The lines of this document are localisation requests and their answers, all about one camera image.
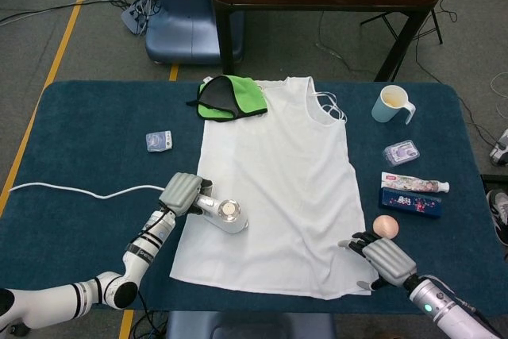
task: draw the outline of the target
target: gray carpet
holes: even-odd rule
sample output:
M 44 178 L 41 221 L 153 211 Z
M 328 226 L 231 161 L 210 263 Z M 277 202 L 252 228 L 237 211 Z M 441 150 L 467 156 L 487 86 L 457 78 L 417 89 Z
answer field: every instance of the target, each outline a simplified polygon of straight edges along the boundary
M 19 10 L 73 1 L 1 0 L 0 18 Z M 446 13 L 439 13 L 444 44 L 437 43 L 435 34 L 422 38 L 419 60 L 441 81 L 453 86 L 471 108 L 476 122 L 497 138 L 508 124 L 496 112 L 495 104 L 501 98 L 491 92 L 489 82 L 500 71 L 508 71 L 506 0 L 445 0 L 444 7 L 456 11 L 458 21 L 452 23 Z M 3 47 L 0 51 L 1 184 L 37 103 L 70 12 L 58 10 L 0 26 Z M 371 15 L 325 13 L 321 34 L 322 40 L 343 56 L 350 67 L 372 73 L 349 71 L 339 59 L 315 47 L 319 13 L 255 12 L 247 15 L 246 51 L 243 62 L 237 66 L 238 74 L 256 79 L 312 75 L 321 80 L 371 80 L 393 42 L 381 21 L 359 27 L 359 22 Z M 145 53 L 143 37 L 133 36 L 119 16 L 120 10 L 110 5 L 81 9 L 56 76 L 58 80 L 167 79 L 169 66 L 152 63 Z M 399 29 L 404 17 L 394 14 L 390 20 Z M 416 65 L 414 49 L 415 44 L 408 51 L 398 79 L 428 82 L 432 79 Z M 179 69 L 179 79 L 196 80 L 219 73 L 217 66 L 187 65 Z M 508 94 L 508 77 L 499 79 L 497 84 Z M 501 107 L 508 115 L 508 102 Z M 490 164 L 490 147 L 479 139 L 474 129 L 470 129 L 470 137 L 480 171 L 508 175 L 508 169 Z M 508 317 L 497 317 L 493 322 L 508 333 Z M 111 338 L 117 337 L 120 323 L 121 312 L 94 310 L 83 319 L 34 331 L 30 337 Z M 377 337 L 377 333 L 393 333 L 404 338 L 444 337 L 422 316 L 341 315 L 337 316 L 337 327 L 339 338 L 367 339 Z

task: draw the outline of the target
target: white shirt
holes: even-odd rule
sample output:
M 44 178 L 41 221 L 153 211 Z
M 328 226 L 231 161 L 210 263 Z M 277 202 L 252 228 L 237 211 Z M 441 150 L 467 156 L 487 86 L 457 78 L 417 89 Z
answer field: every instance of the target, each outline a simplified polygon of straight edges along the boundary
M 231 290 L 334 299 L 370 294 L 371 265 L 337 247 L 365 230 L 345 121 L 326 113 L 312 78 L 258 81 L 268 112 L 206 121 L 198 174 L 248 215 L 237 234 L 190 215 L 171 277 Z

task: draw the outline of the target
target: dark blue table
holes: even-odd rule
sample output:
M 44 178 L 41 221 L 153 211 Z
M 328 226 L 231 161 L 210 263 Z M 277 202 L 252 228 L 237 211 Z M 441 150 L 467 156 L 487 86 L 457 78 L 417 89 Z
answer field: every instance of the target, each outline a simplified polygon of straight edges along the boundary
M 176 171 L 195 172 L 202 124 L 185 101 L 197 83 L 55 83 L 44 93 L 16 184 L 44 181 L 109 194 L 139 184 L 165 186 Z M 367 226 L 386 211 L 377 207 L 382 150 L 412 139 L 421 152 L 396 173 L 450 182 L 441 219 L 391 213 L 396 242 L 420 274 L 442 278 L 486 314 L 508 312 L 508 267 L 502 261 L 483 187 L 455 92 L 435 83 L 401 84 L 417 107 L 386 124 L 370 110 L 381 83 L 318 83 L 337 95 L 348 115 L 349 157 L 356 169 Z M 170 129 L 174 148 L 146 151 L 144 135 Z M 0 219 L 0 286 L 35 289 L 123 272 L 125 245 L 157 208 L 157 191 L 136 191 L 100 201 L 33 187 L 12 193 Z M 141 287 L 154 310 L 277 310 L 288 312 L 414 313 L 406 293 L 387 287 L 371 297 L 323 301 L 308 297 L 227 291 L 169 278 L 183 227 L 177 223 Z

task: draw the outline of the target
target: green face mask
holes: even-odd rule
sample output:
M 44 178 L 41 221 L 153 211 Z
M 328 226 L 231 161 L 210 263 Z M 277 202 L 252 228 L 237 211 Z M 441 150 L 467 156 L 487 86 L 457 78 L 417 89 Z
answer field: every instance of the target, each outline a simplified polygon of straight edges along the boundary
M 260 87 L 253 79 L 219 75 L 198 89 L 198 115 L 212 121 L 232 121 L 267 112 Z

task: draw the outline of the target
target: toothpaste box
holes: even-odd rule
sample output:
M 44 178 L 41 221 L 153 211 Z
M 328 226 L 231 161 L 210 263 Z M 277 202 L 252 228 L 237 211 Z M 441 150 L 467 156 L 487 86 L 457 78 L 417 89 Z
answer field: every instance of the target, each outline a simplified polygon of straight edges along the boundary
M 441 199 L 414 192 L 383 187 L 379 190 L 379 207 L 417 214 L 426 218 L 441 217 Z

